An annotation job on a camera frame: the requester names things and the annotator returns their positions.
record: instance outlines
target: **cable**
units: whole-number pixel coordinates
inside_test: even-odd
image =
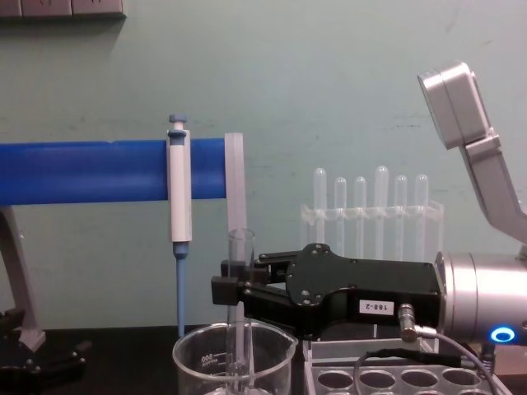
[[[492,395],[499,395],[497,387],[494,384],[494,381],[492,380],[492,375],[485,368],[485,365],[482,363],[482,361],[480,361],[474,354],[470,353],[463,346],[461,346],[458,342],[450,339],[449,337],[441,335],[440,333],[435,333],[434,331],[428,332],[427,329],[423,329],[419,327],[416,327],[416,329],[418,330],[418,334],[421,337],[436,338],[436,339],[442,340],[443,342],[446,342],[450,344],[451,346],[453,346],[463,356],[466,356],[474,364],[474,366],[478,367],[478,369],[482,371],[482,373],[485,376],[485,379],[488,381],[489,387],[491,388]],[[393,357],[393,356],[396,356],[398,358],[415,360],[418,362],[425,363],[426,365],[444,365],[444,366],[452,366],[455,368],[464,366],[464,362],[465,362],[461,359],[461,357],[458,357],[458,356],[430,354],[430,353],[424,353],[420,351],[410,351],[410,350],[405,350],[405,349],[385,349],[385,350],[378,350],[378,351],[370,351],[364,354],[363,356],[361,356],[355,362],[355,365],[353,367],[353,382],[355,383],[355,389],[356,389],[357,395],[362,395],[360,384],[359,384],[359,371],[364,361],[367,360],[368,358],[388,358],[388,357]]]

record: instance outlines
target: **green wall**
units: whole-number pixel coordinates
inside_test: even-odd
[[[125,0],[124,23],[0,27],[0,142],[245,136],[259,252],[298,247],[312,170],[331,179],[428,174],[445,247],[511,252],[444,150],[416,75],[453,58],[478,74],[515,186],[527,187],[527,2]],[[175,323],[166,203],[18,207],[46,328]],[[189,323],[223,319],[210,277],[226,205],[194,204]],[[0,309],[11,306],[0,272]]]

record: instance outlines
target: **blue bar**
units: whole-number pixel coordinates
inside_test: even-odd
[[[190,144],[192,198],[226,197],[225,142]],[[166,142],[0,144],[0,206],[167,199]]]

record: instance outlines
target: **test tube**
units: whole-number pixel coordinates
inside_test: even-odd
[[[354,184],[355,208],[357,209],[357,235],[355,239],[355,254],[364,258],[364,209],[366,208],[367,183],[364,177],[357,177]]]
[[[415,258],[418,262],[425,260],[426,210],[428,207],[428,177],[420,174],[415,178],[415,205],[417,206],[417,225]]]
[[[335,179],[335,209],[337,210],[337,242],[335,253],[344,256],[344,217],[346,216],[346,179]]]
[[[405,175],[398,175],[394,182],[394,206],[397,210],[395,217],[395,260],[403,260],[404,252],[404,211],[408,196],[408,179]]]
[[[229,277],[234,275],[234,267],[254,265],[254,242],[251,230],[239,228],[229,233]],[[226,374],[231,376],[254,372],[252,328],[243,311],[242,302],[238,306],[227,307]],[[243,382],[241,380],[227,384],[230,386],[227,393],[244,393],[243,388],[237,388]]]
[[[325,241],[325,215],[328,209],[327,193],[326,193],[326,170],[318,168],[313,175],[313,194],[315,204],[315,231],[316,243],[324,243]]]
[[[388,205],[389,171],[379,166],[375,171],[374,206],[377,209],[375,219],[375,259],[382,259],[385,240],[385,208]]]

